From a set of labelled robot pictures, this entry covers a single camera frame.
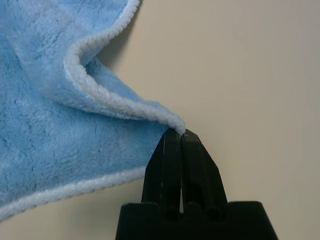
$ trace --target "towel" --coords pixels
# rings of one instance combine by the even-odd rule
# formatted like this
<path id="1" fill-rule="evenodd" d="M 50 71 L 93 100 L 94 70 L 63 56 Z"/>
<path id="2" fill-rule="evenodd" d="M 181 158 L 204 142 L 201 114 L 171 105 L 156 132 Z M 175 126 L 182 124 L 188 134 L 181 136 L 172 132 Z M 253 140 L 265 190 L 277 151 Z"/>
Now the towel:
<path id="1" fill-rule="evenodd" d="M 132 181 L 183 120 L 95 57 L 138 0 L 0 0 L 0 220 Z"/>

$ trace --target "beige wall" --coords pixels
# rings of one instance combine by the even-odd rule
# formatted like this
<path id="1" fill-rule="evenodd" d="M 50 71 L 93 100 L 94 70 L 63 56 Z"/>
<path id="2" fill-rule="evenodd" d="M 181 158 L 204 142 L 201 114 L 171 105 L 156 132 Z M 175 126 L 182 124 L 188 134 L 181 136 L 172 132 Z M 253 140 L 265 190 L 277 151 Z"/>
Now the beige wall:
<path id="1" fill-rule="evenodd" d="M 318 0 L 144 0 L 99 54 L 183 117 L 228 200 L 261 201 L 281 240 L 320 239 L 319 13 Z M 0 223 L 1 239 L 114 239 L 142 184 L 28 210 Z"/>

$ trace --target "fleece fabric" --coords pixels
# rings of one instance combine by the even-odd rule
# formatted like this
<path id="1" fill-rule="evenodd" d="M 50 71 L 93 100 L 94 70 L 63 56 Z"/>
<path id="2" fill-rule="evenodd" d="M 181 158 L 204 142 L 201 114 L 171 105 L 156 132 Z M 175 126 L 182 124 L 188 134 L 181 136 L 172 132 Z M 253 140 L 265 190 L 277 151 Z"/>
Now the fleece fabric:
<path id="1" fill-rule="evenodd" d="M 95 57 L 138 0 L 0 0 L 0 220 L 143 177 L 182 119 Z"/>

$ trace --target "towel edge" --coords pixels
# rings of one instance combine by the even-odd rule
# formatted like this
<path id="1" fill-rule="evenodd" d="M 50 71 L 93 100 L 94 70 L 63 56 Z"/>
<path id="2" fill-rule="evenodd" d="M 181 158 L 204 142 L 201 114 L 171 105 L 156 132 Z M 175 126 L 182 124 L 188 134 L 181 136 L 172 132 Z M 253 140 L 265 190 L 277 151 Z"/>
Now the towel edge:
<path id="1" fill-rule="evenodd" d="M 31 195 L 21 197 L 14 202 L 0 207 L 0 221 L 39 205 L 45 205 L 61 199 L 67 199 L 72 196 L 82 195 L 103 188 L 112 187 L 114 185 L 134 181 L 142 178 L 145 175 L 145 170 L 146 168 L 141 166 L 132 170 L 107 174 L 102 177 L 82 180 L 54 189 L 35 192 Z"/>

